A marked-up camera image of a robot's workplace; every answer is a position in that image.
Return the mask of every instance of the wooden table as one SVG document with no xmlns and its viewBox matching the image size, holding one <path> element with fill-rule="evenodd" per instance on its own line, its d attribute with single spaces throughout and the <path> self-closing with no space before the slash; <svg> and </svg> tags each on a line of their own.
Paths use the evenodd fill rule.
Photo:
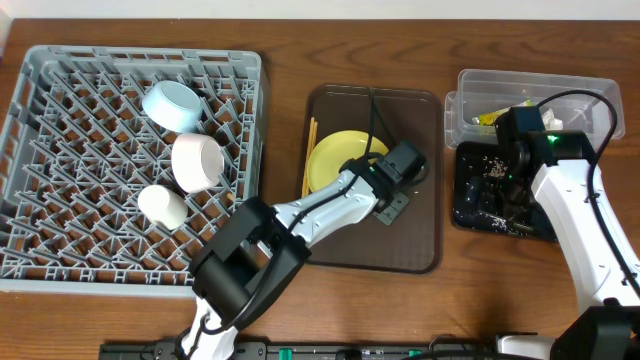
<svg viewBox="0 0 640 360">
<path fill-rule="evenodd" d="M 582 75 L 620 84 L 626 135 L 601 162 L 609 199 L 640 245 L 640 23 L 525 21 L 16 20 L 0 65 L 4 119 L 25 52 L 37 44 L 259 52 L 272 86 L 265 200 L 294 198 L 307 96 L 321 84 L 426 89 L 441 100 L 481 68 Z M 305 266 L 244 334 L 272 341 L 426 342 L 438 334 L 537 331 L 577 317 L 557 245 L 451 225 L 454 152 L 445 161 L 444 261 L 428 276 Z M 148 341 L 190 325 L 191 300 L 0 294 L 0 353 L 95 359 L 105 341 Z"/>
</svg>

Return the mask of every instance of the yellow object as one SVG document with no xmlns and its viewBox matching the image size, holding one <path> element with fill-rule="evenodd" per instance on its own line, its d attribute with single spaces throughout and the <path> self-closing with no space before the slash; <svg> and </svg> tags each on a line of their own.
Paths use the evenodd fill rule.
<svg viewBox="0 0 640 360">
<path fill-rule="evenodd" d="M 311 152 L 307 166 L 307 178 L 311 191 L 316 192 L 331 184 L 338 178 L 340 168 L 347 160 L 364 155 L 368 138 L 369 135 L 366 132 L 347 130 L 333 133 L 322 139 Z M 374 137 L 369 152 L 386 155 L 389 149 Z"/>
<path fill-rule="evenodd" d="M 318 122 L 316 118 L 312 117 L 309 123 L 309 138 L 307 139 L 307 157 L 304 163 L 304 177 L 302 179 L 302 197 L 309 195 L 309 178 L 307 176 L 307 168 L 309 168 L 309 157 L 311 157 L 311 151 L 316 145 L 316 135 L 318 134 Z"/>
<path fill-rule="evenodd" d="M 515 104 L 513 106 L 532 106 L 532 105 L 533 103 L 531 102 L 531 100 L 527 100 L 525 102 L 522 102 L 520 104 Z M 472 118 L 471 120 L 473 120 L 474 125 L 493 126 L 493 123 L 496 122 L 496 119 L 498 118 L 498 116 L 506 113 L 507 111 L 509 111 L 509 109 L 511 108 L 508 107 L 498 111 L 494 111 L 492 113 L 478 115 Z"/>
</svg>

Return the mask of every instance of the white wall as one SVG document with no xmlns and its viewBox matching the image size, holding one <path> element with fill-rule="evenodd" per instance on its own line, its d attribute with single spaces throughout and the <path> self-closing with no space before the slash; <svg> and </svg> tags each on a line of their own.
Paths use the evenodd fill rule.
<svg viewBox="0 0 640 360">
<path fill-rule="evenodd" d="M 0 0 L 12 18 L 640 20 L 640 0 Z"/>
</svg>

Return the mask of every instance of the white cup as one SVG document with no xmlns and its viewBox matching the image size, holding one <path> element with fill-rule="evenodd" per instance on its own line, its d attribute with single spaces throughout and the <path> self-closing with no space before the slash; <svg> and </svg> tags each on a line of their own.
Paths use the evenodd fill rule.
<svg viewBox="0 0 640 360">
<path fill-rule="evenodd" d="M 222 149 L 210 136 L 181 134 L 173 143 L 171 169 L 178 185 L 188 193 L 212 188 L 224 172 Z"/>
<path fill-rule="evenodd" d="M 187 204 L 173 191 L 162 185 L 150 185 L 138 195 L 138 208 L 153 223 L 161 223 L 169 230 L 187 219 Z"/>
</svg>

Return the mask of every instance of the dish rack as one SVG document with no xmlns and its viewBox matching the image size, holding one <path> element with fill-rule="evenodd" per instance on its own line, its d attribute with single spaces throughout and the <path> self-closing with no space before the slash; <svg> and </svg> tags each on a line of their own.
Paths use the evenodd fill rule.
<svg viewBox="0 0 640 360">
<path fill-rule="evenodd" d="M 170 167 L 177 134 L 141 99 L 161 80 L 200 96 L 200 133 L 223 147 L 216 187 L 185 194 Z M 0 135 L 0 290 L 192 296 L 191 258 L 257 195 L 269 84 L 253 52 L 36 46 Z M 182 194 L 183 225 L 151 224 L 147 185 Z"/>
</svg>

